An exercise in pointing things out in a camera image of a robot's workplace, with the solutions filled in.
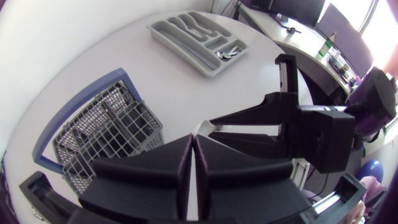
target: white table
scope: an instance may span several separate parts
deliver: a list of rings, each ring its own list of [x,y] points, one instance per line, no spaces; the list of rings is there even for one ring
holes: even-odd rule
[[[273,40],[287,54],[296,55],[297,66],[302,69],[327,95],[335,90],[338,85],[346,93],[350,92],[349,85],[343,81],[339,74],[328,64],[327,57],[321,57],[318,51],[325,43],[315,30],[289,19],[289,27],[294,27],[301,33],[290,34],[278,24],[269,14],[246,7],[239,7],[240,15],[251,25]]]
[[[275,58],[283,51],[273,41],[240,22],[203,14],[236,34],[250,47],[246,55],[214,78],[205,78],[192,66],[150,36],[146,25],[177,12],[152,16],[132,23],[87,50],[63,69],[35,99],[19,122],[5,155],[7,181],[21,223],[42,223],[19,190],[26,178],[40,170],[56,192],[78,204],[61,175],[33,162],[32,149],[55,113],[80,90],[101,76],[122,67],[127,71],[146,105],[163,123],[165,142],[190,132],[206,119],[258,105],[267,93],[279,91],[279,66]],[[301,75],[299,102],[312,105]],[[277,127],[264,129],[276,134]],[[44,156],[55,160],[49,144]],[[195,218],[195,209],[188,211]]]

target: electronic device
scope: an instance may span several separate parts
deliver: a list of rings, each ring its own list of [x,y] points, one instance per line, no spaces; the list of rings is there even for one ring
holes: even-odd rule
[[[287,22],[286,17],[309,27],[317,24],[325,0],[243,0],[247,7],[258,11],[282,14],[282,22]]]
[[[316,30],[324,38],[337,32],[333,45],[359,77],[363,78],[368,73],[373,65],[371,51],[358,31],[332,3],[317,24]]]

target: purple object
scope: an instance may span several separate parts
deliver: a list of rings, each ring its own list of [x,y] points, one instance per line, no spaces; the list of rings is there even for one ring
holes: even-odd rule
[[[356,174],[356,178],[358,180],[361,180],[363,177],[367,176],[373,176],[377,179],[378,182],[382,182],[383,166],[379,161],[373,159],[365,163],[365,165],[363,165],[359,172]]]
[[[396,116],[394,90],[384,72],[376,67],[347,98],[346,113],[355,116],[356,130],[368,137]]]

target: window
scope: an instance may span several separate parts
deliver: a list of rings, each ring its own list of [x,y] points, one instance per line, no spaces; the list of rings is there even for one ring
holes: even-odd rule
[[[374,57],[373,64],[384,68],[398,44],[398,25],[386,0],[380,0],[362,35]]]

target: cutlery tray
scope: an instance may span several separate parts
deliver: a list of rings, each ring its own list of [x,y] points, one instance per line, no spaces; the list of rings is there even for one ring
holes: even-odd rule
[[[153,38],[166,45],[206,77],[215,76],[248,50],[248,46],[242,40],[197,12],[168,17],[147,27]],[[219,58],[216,54],[227,54],[231,50],[236,52],[231,58]]]

